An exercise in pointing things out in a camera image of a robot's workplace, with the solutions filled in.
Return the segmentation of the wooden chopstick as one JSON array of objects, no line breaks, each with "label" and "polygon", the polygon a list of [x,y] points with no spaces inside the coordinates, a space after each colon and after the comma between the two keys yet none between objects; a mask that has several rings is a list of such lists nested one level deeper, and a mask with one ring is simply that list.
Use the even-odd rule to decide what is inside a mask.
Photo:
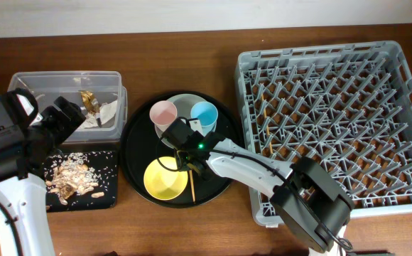
[{"label": "wooden chopstick", "polygon": [[[267,105],[267,101],[264,99],[264,94],[261,94],[261,108],[263,110],[263,114],[264,114],[264,119],[266,120],[267,118],[267,113],[266,113],[266,105]],[[269,152],[270,152],[270,156],[273,154],[273,147],[272,147],[272,138],[270,137],[271,133],[269,131],[269,123],[266,124],[266,136],[267,139],[269,141]]]},{"label": "wooden chopstick", "polygon": [[191,195],[192,195],[193,203],[196,203],[195,184],[194,184],[192,170],[189,170],[188,175],[189,175],[189,179],[190,179],[190,189],[191,189]]}]

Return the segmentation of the brown gold snack wrapper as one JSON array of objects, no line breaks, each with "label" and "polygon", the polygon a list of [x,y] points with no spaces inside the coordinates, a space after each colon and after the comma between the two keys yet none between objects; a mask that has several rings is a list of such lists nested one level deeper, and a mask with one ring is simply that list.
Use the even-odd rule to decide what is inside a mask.
[{"label": "brown gold snack wrapper", "polygon": [[79,91],[80,96],[82,98],[83,105],[85,106],[85,109],[90,113],[90,114],[97,114],[100,111],[100,106],[97,98],[94,96],[94,94],[90,91],[86,90],[80,90]]}]

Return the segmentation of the yellow bowl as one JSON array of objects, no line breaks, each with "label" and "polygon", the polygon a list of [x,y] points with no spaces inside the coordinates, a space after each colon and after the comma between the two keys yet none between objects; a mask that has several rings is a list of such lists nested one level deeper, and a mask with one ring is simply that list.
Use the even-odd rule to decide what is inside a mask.
[{"label": "yellow bowl", "polygon": [[156,159],[146,167],[143,184],[152,197],[168,201],[178,197],[185,190],[188,184],[188,173],[169,171],[163,168]]}]

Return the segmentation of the white wrapper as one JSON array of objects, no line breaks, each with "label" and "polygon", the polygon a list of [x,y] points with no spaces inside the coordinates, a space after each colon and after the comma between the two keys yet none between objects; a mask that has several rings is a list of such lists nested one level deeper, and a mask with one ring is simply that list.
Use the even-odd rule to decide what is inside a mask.
[{"label": "white wrapper", "polygon": [[[117,101],[113,101],[111,103],[104,103],[100,106],[100,122],[102,124],[101,128],[105,128],[105,124],[109,122],[112,118],[114,118],[117,109]],[[95,128],[99,127],[97,123],[97,118],[87,112],[86,113],[86,120],[79,126],[79,129],[88,129],[88,128]]]}]

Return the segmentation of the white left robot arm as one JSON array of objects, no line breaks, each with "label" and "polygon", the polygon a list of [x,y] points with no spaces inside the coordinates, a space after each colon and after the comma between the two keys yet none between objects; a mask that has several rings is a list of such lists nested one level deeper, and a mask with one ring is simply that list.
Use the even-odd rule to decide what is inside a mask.
[{"label": "white left robot arm", "polygon": [[2,255],[54,255],[43,163],[84,120],[80,108],[62,96],[43,111],[27,90],[0,96]]}]

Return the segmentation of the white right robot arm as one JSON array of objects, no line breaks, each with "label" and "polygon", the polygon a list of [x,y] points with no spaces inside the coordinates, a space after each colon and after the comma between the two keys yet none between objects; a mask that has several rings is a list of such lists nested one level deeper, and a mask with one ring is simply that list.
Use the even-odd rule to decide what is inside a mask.
[{"label": "white right robot arm", "polygon": [[354,203],[336,180],[306,156],[297,162],[255,154],[221,134],[199,132],[171,139],[182,160],[200,173],[209,171],[264,194],[290,231],[310,249],[324,253],[334,245],[352,251],[339,236]]}]

